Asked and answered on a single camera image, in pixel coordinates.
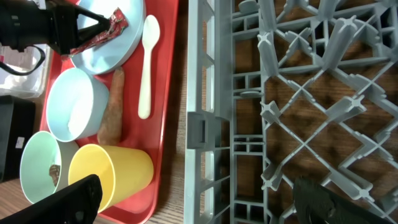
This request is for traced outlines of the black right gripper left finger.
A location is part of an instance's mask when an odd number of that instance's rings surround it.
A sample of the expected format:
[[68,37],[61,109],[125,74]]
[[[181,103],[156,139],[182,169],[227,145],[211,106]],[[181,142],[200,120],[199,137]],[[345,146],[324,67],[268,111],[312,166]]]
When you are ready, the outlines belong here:
[[91,174],[1,219],[1,224],[91,224],[97,217],[102,196],[100,178]]

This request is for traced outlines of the red snack wrapper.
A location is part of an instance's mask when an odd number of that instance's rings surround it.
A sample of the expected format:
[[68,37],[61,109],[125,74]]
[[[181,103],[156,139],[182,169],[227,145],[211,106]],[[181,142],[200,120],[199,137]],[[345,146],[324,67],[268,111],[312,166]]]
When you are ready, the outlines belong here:
[[106,43],[117,36],[121,35],[125,28],[129,26],[128,21],[123,14],[120,8],[116,8],[109,18],[110,20],[110,27],[108,30],[99,33],[98,35],[94,36],[89,41],[85,42],[82,46],[72,49],[69,55],[62,55],[61,60],[67,60],[72,56],[83,52],[86,49],[90,49],[97,45]]

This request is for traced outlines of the carrot piece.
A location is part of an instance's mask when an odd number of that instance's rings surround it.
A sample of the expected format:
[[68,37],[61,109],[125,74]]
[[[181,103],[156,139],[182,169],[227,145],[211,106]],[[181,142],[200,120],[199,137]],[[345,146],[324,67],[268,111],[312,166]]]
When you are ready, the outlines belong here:
[[117,145],[123,130],[123,91],[125,74],[122,67],[115,69],[109,89],[108,104],[103,114],[97,140],[102,145]]

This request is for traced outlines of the brown food scrap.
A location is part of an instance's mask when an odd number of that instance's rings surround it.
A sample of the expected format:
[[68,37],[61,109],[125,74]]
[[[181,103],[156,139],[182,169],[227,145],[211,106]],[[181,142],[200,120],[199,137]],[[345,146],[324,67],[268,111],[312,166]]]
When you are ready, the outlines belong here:
[[49,176],[51,176],[52,182],[55,187],[58,185],[58,181],[60,178],[60,170],[61,170],[61,167],[56,164],[51,165],[50,169],[49,169]]

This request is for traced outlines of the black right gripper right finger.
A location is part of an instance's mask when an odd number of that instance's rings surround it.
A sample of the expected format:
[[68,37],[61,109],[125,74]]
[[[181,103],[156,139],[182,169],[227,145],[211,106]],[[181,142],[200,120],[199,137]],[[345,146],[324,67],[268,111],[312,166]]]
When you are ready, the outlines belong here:
[[390,224],[390,221],[303,177],[295,179],[293,198],[301,224]]

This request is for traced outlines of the light blue rice bowl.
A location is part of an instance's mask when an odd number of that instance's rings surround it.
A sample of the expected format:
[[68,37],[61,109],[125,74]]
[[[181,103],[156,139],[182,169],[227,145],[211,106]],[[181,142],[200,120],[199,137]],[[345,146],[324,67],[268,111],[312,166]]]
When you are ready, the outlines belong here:
[[46,120],[61,142],[95,135],[108,104],[108,88],[79,68],[69,68],[54,81],[47,98]]

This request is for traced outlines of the mint green bowl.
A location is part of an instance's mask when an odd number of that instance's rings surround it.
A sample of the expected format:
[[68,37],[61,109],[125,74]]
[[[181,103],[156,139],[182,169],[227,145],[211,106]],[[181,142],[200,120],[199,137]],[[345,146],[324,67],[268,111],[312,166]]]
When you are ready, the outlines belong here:
[[[37,203],[68,186],[68,171],[78,149],[76,142],[60,142],[48,131],[39,131],[28,140],[22,153],[20,181],[30,203]],[[56,187],[49,176],[53,164],[61,167]]]

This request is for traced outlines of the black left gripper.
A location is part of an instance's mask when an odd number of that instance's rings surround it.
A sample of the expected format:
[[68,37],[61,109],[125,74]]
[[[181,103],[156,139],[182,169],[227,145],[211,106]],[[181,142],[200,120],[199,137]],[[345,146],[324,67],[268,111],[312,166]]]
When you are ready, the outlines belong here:
[[47,44],[60,55],[76,55],[96,45],[108,30],[100,23],[78,29],[80,16],[109,22],[102,15],[68,1],[45,1],[45,9],[34,1],[1,1],[1,44],[23,51]]

